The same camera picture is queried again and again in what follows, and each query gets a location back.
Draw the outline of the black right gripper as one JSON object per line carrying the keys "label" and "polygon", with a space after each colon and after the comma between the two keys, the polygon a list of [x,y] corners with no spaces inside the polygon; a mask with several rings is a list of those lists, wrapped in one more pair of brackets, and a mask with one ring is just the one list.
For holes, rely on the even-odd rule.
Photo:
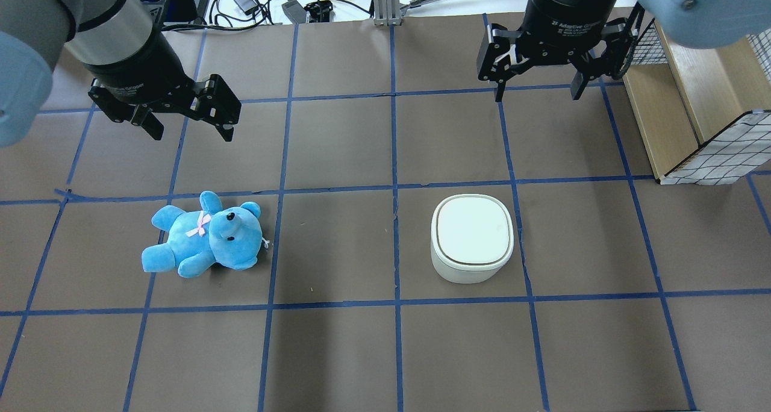
{"label": "black right gripper", "polygon": [[581,99],[590,81],[603,75],[620,80],[633,61],[645,9],[609,19],[617,0],[528,0],[516,30],[488,25],[477,55],[477,79],[493,83],[494,101],[503,102],[515,75],[537,66],[576,68],[571,98]]}

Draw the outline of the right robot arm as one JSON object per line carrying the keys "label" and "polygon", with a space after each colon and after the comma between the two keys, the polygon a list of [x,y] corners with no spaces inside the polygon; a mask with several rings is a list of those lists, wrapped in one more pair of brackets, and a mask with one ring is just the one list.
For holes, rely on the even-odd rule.
{"label": "right robot arm", "polygon": [[517,30],[490,24],[476,62],[478,79],[496,86],[534,67],[571,64],[580,99],[590,81],[620,79],[631,64],[645,14],[689,49],[717,49],[769,28],[769,0],[636,0],[628,17],[610,19],[617,0],[528,0]]}

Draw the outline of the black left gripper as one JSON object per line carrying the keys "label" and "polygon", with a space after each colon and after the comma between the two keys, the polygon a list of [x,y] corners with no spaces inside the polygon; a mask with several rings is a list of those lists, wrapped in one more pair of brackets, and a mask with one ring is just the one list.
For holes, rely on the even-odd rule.
{"label": "black left gripper", "polygon": [[131,123],[152,139],[162,140],[164,126],[152,110],[181,113],[207,122],[225,142],[233,140],[242,102],[219,74],[198,83],[190,79],[161,31],[152,31],[146,43],[126,60],[85,67],[96,78],[89,97],[115,123]]}

